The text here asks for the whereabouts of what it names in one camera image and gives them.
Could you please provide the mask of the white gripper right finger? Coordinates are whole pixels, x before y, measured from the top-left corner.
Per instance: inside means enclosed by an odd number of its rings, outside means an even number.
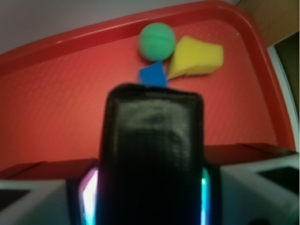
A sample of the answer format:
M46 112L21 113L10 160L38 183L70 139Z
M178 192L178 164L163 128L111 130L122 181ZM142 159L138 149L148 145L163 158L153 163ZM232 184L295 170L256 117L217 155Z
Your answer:
M299 155L213 165L202 174L202 225L298 225Z

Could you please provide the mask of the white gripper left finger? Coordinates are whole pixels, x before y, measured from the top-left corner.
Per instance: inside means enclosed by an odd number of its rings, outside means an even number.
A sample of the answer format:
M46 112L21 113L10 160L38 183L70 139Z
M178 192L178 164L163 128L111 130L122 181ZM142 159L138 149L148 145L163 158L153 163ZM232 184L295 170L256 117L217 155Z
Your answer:
M2 225L94 225L98 170L75 180L1 180Z

